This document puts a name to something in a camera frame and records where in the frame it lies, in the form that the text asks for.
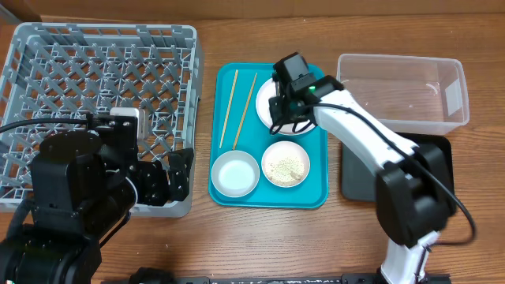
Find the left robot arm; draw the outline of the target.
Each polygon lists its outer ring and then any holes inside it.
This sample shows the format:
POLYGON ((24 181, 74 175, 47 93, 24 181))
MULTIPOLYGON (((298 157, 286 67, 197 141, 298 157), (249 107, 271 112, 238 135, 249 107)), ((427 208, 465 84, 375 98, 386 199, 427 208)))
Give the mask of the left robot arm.
POLYGON ((137 133, 128 130, 45 139, 30 164, 34 196, 18 206, 1 243, 1 281, 89 283, 100 249, 135 204, 188 196, 192 148, 170 152, 167 170, 137 152, 137 133))

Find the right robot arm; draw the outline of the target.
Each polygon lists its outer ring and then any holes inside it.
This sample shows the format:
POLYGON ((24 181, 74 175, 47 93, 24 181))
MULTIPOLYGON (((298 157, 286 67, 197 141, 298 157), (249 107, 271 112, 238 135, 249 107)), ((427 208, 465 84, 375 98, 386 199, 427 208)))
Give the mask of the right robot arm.
POLYGON ((372 282, 449 283, 447 275, 425 274, 431 247, 456 211, 444 152, 391 131, 334 77, 316 78, 299 53, 276 62, 273 69, 271 133, 310 121, 336 136, 375 177, 376 216, 388 245, 372 282))

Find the wooden chopstick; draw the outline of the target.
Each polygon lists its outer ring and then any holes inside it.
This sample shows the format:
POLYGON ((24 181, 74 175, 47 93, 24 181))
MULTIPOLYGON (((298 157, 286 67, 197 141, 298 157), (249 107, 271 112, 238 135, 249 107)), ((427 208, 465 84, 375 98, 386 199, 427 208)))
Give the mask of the wooden chopstick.
POLYGON ((229 97, 229 101, 228 101, 228 105, 227 105, 227 109, 226 109, 226 115, 225 115, 225 120, 224 120, 224 123, 223 123, 223 131, 222 131, 221 138, 220 138, 219 148, 222 148, 223 141, 224 141, 224 138, 225 138, 225 135, 226 135, 226 127, 227 127, 227 124, 228 124, 228 119, 229 119, 230 109, 231 109, 232 102, 233 102, 234 90, 235 90, 235 87, 236 87, 237 79, 238 79, 238 69, 236 69, 235 73, 234 73, 234 80, 233 80, 232 87, 231 87, 231 90, 230 90, 230 97, 229 97))
POLYGON ((235 136, 235 139, 234 139, 234 144, 233 144, 232 150, 236 150, 236 147, 238 145, 238 140, 239 140, 239 137, 241 135, 241 129, 242 129, 242 126, 244 124, 245 117, 246 117, 246 114, 247 114, 247 111, 248 111, 248 108, 249 108, 249 103, 250 103, 250 100, 251 100, 251 97, 252 97, 252 94, 253 94, 253 91, 254 91, 254 88, 255 88, 255 85, 256 85, 256 79, 257 79, 257 73, 255 73, 255 76, 253 78, 251 87, 249 89, 249 94, 248 94, 248 97, 247 97, 247 100, 246 100, 246 103, 245 103, 245 106, 244 106, 244 110, 243 110, 243 113, 242 113, 242 116, 241 116, 241 120, 240 120, 240 123, 239 123, 239 126, 238 126, 238 130, 236 132, 236 136, 235 136))

